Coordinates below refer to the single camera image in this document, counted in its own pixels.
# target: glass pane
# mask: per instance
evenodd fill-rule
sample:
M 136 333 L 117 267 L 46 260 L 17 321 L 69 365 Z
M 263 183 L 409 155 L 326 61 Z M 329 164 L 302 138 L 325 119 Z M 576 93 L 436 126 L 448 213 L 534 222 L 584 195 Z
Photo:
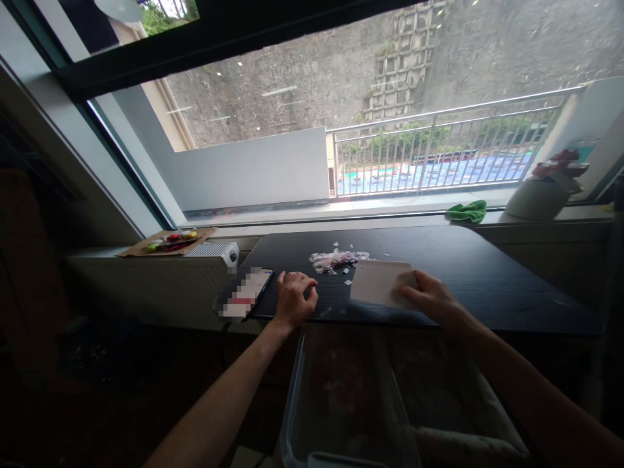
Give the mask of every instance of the glass pane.
M 200 17 L 195 0 L 57 1 L 90 54 L 163 33 Z
M 189 219 L 503 206 L 574 142 L 545 143 L 575 87 L 624 75 L 623 22 L 619 0 L 442 0 L 206 64 L 142 85 L 167 155 L 125 105 Z

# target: metal railing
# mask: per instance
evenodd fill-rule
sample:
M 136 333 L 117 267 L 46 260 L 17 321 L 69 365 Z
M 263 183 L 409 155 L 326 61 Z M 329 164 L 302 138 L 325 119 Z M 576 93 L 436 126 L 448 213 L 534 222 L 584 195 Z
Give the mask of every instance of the metal railing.
M 328 130 L 337 197 L 522 180 L 585 86 Z

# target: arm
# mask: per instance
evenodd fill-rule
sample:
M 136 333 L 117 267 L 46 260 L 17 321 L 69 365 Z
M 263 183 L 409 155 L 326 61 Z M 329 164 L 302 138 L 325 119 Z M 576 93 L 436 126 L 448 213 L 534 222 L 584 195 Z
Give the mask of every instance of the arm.
M 144 468 L 218 466 L 271 360 L 288 335 L 314 312 L 319 298 L 316 284 L 316 280 L 299 272 L 279 275 L 275 318 L 184 415 Z
M 414 270 L 420 291 L 399 292 L 461 341 L 552 466 L 624 464 L 624 442 L 474 318 L 437 278 Z

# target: pixelated phone screen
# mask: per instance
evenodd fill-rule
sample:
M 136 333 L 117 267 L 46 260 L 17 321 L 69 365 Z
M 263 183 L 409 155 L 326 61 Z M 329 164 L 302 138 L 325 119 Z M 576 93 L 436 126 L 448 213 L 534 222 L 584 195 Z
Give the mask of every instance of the pixelated phone screen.
M 270 268 L 239 268 L 236 278 L 219 294 L 215 302 L 220 319 L 244 319 L 256 305 L 272 274 L 273 270 Z

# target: black table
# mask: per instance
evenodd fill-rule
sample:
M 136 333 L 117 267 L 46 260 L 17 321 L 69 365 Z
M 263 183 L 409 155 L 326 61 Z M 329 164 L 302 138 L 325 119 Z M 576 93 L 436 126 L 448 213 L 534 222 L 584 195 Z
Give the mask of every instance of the black table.
M 348 274 L 317 274 L 309 261 L 316 252 L 370 252 L 377 260 L 407 261 L 443 280 L 455 297 L 495 331 L 540 332 L 596 336 L 601 321 L 574 299 L 550 286 L 509 258 L 479 234 L 459 226 L 398 227 L 353 231 L 321 231 L 264 236 L 243 263 L 273 268 L 272 276 L 251 319 L 275 315 L 278 274 L 301 271 L 318 281 L 318 304 L 312 322 L 437 326 L 424 314 L 377 305 L 345 307 L 355 269 Z

